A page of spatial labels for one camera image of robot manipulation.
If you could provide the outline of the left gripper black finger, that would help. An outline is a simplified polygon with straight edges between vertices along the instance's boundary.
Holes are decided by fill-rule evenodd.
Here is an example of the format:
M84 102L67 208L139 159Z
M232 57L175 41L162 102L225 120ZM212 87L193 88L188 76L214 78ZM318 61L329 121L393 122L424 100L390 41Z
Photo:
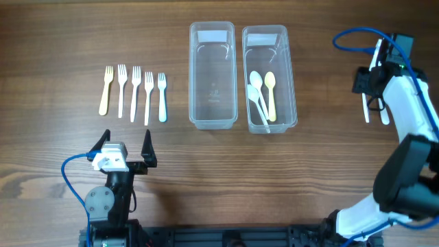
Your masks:
M141 156L143 157L143 161L148 167L157 167L157 157L155 155L155 151L152 145L152 137L149 130L146 130L145 133Z
M90 149L89 153L100 151L105 142L110 141L110 130L106 129L99 141Z

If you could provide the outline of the white plastic spoon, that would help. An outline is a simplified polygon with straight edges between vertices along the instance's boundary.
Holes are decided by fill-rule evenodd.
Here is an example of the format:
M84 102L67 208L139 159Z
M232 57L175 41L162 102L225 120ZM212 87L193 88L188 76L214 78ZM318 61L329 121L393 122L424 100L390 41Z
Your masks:
M263 110L261 109L261 107L259 105L260 97L259 97L258 90L254 86L252 86L251 84L247 84L246 85L246 89L247 89L247 93L248 93L248 99L251 100L252 102L254 102L256 104L256 106L257 106L257 110L258 110L260 118L261 118L261 120L263 122L265 131L267 133L270 133L270 129L268 127L267 120L265 118Z
M265 104L265 100L263 98L263 94L262 94L262 91L261 91L261 87L262 87L262 84L263 84L263 80L262 80L261 75L258 72L256 72L256 71L252 71L250 73L250 83L258 91L259 100L261 102L263 114L265 115L265 119L268 120L268 110L267 110L267 106Z
M364 112L364 119L365 119L365 122L367 124L369 124L370 118L369 118L369 110L368 110L368 100L367 100L365 93L361 94L361 100L362 100L362 106L363 106L363 112Z
M383 125L389 125L390 124L390 118L388 116L388 112L383 104L383 101L381 99L378 99L378 104L379 104L379 108L380 108L380 118L381 118L381 123Z

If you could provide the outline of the light blue plastic fork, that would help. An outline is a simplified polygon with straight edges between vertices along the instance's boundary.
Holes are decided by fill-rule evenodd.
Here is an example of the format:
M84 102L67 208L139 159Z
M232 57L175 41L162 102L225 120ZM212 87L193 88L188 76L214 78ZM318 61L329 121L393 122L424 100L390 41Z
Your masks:
M165 101L165 89L167 87L167 81L164 73L158 74L158 89L159 89L159 114L158 118L160 122L167 121L167 110Z

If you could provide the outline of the yellow plastic spoon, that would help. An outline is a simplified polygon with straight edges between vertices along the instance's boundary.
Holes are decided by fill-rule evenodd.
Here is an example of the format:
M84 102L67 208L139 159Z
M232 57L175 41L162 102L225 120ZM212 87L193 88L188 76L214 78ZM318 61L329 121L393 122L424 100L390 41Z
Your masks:
M268 117L271 122L276 121L276 106L274 102L274 87L276 85L276 79L274 74L269 71L266 73L264 78L265 86L268 88L269 94L269 106L268 106Z

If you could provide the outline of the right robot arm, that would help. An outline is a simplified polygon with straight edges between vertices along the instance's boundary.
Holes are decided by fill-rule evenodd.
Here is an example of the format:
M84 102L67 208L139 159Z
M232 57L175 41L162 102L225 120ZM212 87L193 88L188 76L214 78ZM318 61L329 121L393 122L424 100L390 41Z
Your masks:
M424 167L438 172L438 115L428 94L425 73L411 66L413 37L385 34L371 27L354 32L379 35L369 67L357 70L354 93L363 93L392 114L399 145L378 172L372 193L357 204L335 210L309 231L319 246L371 246L379 233L394 225L423 231L438 224L438 177L421 176Z

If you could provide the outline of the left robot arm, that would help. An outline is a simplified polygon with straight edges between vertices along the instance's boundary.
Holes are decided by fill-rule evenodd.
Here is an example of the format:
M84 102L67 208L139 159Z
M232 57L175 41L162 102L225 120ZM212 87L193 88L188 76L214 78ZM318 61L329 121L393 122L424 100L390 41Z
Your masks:
M84 200L88 213L87 227L80 231L79 246L153 246L153 239L143 230L138 220L130 220L136 209L134 177L146 175L157 166L149 130L141 149L141 161L127 161L128 151L123 142L112 142L110 130L91 148L87 158L93 169L107 175L103 186L91 189Z

